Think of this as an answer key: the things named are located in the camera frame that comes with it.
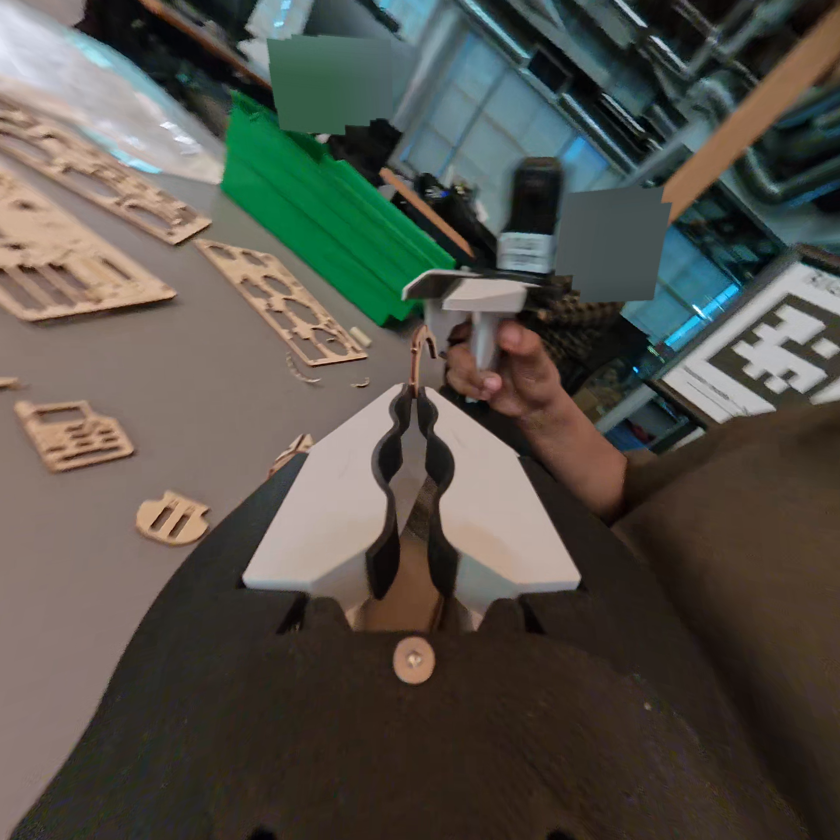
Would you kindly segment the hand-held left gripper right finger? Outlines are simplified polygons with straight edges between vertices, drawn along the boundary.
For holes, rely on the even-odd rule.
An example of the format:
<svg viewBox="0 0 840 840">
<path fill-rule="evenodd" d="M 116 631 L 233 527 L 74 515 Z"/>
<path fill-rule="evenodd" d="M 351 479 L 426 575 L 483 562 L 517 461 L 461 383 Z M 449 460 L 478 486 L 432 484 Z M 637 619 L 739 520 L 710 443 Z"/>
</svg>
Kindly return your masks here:
<svg viewBox="0 0 840 840">
<path fill-rule="evenodd" d="M 427 558 L 440 594 L 480 624 L 495 601 L 577 590 L 581 573 L 517 452 L 422 386 L 416 415 L 436 486 Z"/>
</svg>

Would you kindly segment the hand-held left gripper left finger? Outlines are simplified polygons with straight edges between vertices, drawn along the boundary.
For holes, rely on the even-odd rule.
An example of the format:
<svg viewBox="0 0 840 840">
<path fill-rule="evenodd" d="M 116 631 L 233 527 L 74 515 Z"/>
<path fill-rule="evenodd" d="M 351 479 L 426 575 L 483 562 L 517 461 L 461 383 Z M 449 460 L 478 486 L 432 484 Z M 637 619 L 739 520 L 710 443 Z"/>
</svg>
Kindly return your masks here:
<svg viewBox="0 0 840 840">
<path fill-rule="evenodd" d="M 351 624 L 388 592 L 400 562 L 392 482 L 403 467 L 413 390 L 399 384 L 305 455 L 243 573 L 246 588 L 336 601 Z"/>
</svg>

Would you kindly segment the curved wooden hook piece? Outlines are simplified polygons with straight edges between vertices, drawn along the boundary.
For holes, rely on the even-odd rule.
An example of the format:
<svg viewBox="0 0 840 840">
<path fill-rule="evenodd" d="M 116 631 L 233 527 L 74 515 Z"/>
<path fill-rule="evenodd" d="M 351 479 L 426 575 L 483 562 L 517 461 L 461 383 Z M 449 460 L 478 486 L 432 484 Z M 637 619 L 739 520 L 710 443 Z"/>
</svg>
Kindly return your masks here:
<svg viewBox="0 0 840 840">
<path fill-rule="evenodd" d="M 429 327 L 422 323 L 413 333 L 410 342 L 410 367 L 408 385 L 412 398 L 416 400 L 421 388 L 421 362 L 424 352 L 430 359 L 438 357 L 438 347 L 434 334 Z"/>
</svg>

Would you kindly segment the narrow wooden parts sheet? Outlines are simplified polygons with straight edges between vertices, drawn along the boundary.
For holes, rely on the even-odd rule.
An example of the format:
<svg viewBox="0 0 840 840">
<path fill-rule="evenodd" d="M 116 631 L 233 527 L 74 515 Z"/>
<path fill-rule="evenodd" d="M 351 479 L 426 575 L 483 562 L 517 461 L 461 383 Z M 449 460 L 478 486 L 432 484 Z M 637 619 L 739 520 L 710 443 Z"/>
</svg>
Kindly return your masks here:
<svg viewBox="0 0 840 840">
<path fill-rule="evenodd" d="M 363 361 L 363 346 L 274 255 L 199 238 L 195 247 L 309 367 Z"/>
</svg>

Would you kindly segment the person's right forearm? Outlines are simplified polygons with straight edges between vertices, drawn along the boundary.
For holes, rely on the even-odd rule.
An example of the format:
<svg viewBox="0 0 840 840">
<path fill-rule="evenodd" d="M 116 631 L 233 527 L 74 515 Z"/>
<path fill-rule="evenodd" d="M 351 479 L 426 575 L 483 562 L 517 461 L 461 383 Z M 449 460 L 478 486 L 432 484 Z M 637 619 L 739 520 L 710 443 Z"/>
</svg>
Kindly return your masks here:
<svg viewBox="0 0 840 840">
<path fill-rule="evenodd" d="M 628 460 L 566 394 L 518 420 L 533 453 L 599 519 L 614 522 L 625 508 Z"/>
</svg>

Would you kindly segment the grey desk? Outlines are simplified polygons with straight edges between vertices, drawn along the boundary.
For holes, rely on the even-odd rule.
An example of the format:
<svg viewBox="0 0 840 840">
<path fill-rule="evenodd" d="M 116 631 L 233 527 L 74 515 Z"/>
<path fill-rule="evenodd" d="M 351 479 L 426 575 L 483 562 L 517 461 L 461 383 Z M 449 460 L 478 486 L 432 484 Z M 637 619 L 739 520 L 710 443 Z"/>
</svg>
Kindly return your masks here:
<svg viewBox="0 0 840 840">
<path fill-rule="evenodd" d="M 165 490 L 209 506 L 214 525 L 267 476 L 291 440 L 331 432 L 407 378 L 412 322 L 383 329 L 230 202 L 217 185 L 150 180 L 209 216 L 204 235 L 276 255 L 345 329 L 363 361 L 296 381 L 287 346 L 193 243 L 169 246 L 14 158 L 2 167 L 173 287 L 173 301 L 47 324 L 2 311 L 2 838 L 74 748 L 161 589 L 192 550 L 141 536 L 135 513 Z M 354 389 L 352 382 L 370 377 Z M 17 400 L 88 400 L 135 454 L 53 475 L 14 414 Z"/>
</svg>

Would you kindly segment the person's right hand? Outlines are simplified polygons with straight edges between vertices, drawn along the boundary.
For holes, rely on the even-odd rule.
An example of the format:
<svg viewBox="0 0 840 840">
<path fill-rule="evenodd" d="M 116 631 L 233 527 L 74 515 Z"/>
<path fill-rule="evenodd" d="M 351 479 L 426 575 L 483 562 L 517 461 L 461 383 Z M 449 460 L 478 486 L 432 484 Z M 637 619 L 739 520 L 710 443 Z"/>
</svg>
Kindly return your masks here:
<svg viewBox="0 0 840 840">
<path fill-rule="evenodd" d="M 469 349 L 471 326 L 459 324 L 448 337 L 445 381 L 458 395 L 487 403 L 499 414 L 525 424 L 552 422 L 574 402 L 540 337 L 507 319 L 496 333 L 497 364 L 481 369 Z"/>
</svg>

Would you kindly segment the black bag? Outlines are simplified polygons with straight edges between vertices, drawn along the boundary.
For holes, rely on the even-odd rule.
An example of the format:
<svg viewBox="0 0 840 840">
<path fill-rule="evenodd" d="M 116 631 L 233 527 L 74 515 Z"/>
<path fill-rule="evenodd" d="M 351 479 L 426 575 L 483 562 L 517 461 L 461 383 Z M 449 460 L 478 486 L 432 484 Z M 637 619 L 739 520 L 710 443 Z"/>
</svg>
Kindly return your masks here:
<svg viewBox="0 0 840 840">
<path fill-rule="evenodd" d="M 471 185 L 459 178 L 444 184 L 435 175 L 425 172 L 415 176 L 413 188 L 470 246 L 477 266 L 496 266 L 497 238 L 480 221 L 477 193 Z"/>
</svg>

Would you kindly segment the rounded slotted wooden piece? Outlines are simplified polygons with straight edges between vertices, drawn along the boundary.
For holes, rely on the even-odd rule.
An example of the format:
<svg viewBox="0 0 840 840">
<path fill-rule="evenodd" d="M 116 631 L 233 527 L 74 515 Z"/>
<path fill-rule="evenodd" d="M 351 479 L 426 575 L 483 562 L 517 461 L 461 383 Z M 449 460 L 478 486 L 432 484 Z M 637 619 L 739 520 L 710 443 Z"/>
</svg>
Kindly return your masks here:
<svg viewBox="0 0 840 840">
<path fill-rule="evenodd" d="M 209 506 L 166 490 L 161 497 L 145 500 L 135 515 L 135 528 L 145 538 L 180 548 L 201 539 L 209 529 Z"/>
</svg>

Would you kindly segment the wooden ceiling beam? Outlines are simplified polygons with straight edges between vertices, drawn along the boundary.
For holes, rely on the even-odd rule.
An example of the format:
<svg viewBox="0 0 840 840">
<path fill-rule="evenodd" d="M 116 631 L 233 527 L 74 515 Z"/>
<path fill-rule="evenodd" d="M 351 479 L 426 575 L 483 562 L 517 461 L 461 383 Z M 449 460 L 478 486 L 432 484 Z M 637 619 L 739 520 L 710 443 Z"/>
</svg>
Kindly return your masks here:
<svg viewBox="0 0 840 840">
<path fill-rule="evenodd" d="M 738 109 L 664 186 L 662 203 L 670 204 L 668 222 L 685 210 L 742 156 L 799 97 L 838 63 L 839 2 L 743 100 Z"/>
</svg>

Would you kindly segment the person's brown sweater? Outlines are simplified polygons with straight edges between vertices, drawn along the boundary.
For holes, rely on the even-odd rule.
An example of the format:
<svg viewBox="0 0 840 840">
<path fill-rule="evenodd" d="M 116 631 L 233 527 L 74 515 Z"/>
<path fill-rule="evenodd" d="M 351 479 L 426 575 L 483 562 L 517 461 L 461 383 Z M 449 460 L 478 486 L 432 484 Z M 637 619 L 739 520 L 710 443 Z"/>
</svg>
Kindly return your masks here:
<svg viewBox="0 0 840 840">
<path fill-rule="evenodd" d="M 623 457 L 613 533 L 698 642 L 711 690 L 666 706 L 767 827 L 838 838 L 838 403 L 739 417 Z"/>
</svg>

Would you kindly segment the metal ventilation ducts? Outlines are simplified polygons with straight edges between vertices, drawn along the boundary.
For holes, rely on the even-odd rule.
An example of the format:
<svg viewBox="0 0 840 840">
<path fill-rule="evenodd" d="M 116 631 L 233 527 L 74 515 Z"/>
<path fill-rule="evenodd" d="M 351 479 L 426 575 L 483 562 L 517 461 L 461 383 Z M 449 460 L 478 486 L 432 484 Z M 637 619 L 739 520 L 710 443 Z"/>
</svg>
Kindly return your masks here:
<svg viewBox="0 0 840 840">
<path fill-rule="evenodd" d="M 820 87 L 783 113 L 734 162 L 757 200 L 795 206 L 838 191 L 839 88 Z"/>
</svg>

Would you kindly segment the white printed marker sign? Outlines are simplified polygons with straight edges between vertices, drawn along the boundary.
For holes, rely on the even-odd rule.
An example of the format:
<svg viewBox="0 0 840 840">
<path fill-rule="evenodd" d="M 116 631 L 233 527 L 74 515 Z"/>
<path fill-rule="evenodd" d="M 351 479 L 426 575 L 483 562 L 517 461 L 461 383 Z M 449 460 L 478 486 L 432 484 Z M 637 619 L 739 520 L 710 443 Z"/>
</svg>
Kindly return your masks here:
<svg viewBox="0 0 840 840">
<path fill-rule="evenodd" d="M 703 427 L 839 399 L 839 257 L 793 247 L 651 386 Z"/>
</svg>

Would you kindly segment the small rectangular wooden fret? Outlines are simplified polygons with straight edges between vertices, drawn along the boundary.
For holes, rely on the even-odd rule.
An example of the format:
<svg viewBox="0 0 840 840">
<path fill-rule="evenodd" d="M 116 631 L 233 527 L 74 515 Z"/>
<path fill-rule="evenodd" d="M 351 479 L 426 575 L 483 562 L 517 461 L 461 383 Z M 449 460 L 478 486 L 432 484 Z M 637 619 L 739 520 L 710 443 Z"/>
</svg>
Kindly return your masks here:
<svg viewBox="0 0 840 840">
<path fill-rule="evenodd" d="M 53 474 L 99 466 L 135 454 L 120 423 L 88 401 L 16 402 L 14 411 L 47 469 Z"/>
</svg>

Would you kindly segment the clear plastic wrap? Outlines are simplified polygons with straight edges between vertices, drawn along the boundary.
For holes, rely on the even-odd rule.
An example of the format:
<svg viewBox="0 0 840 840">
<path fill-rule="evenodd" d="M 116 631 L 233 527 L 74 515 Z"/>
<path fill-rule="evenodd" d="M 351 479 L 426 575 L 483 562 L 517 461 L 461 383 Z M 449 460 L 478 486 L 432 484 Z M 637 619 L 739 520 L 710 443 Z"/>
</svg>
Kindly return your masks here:
<svg viewBox="0 0 840 840">
<path fill-rule="evenodd" d="M 1 2 L 1 91 L 141 172 L 222 181 L 223 141 L 128 58 L 23 2 Z"/>
</svg>

